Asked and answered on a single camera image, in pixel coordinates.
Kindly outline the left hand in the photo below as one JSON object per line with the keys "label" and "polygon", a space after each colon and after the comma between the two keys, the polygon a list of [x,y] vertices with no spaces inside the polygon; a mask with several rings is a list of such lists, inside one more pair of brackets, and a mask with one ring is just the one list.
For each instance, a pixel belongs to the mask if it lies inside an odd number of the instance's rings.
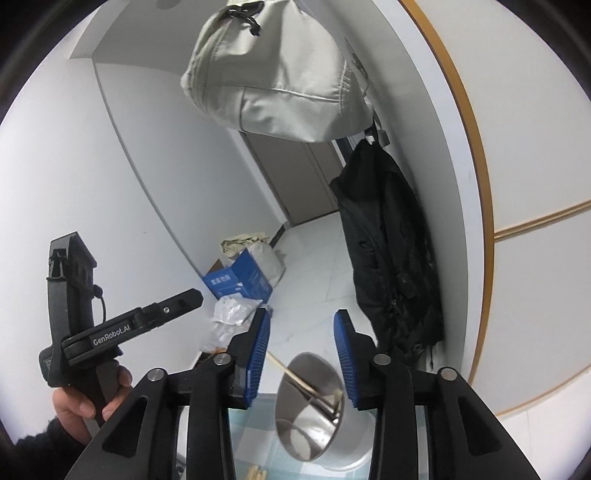
{"label": "left hand", "polygon": [[[132,391],[132,375],[123,366],[118,369],[119,389],[114,398],[102,409],[108,420]],[[75,440],[87,445],[91,440],[85,421],[93,420],[96,409],[92,402],[72,387],[59,387],[52,394],[53,407],[63,429]]]}

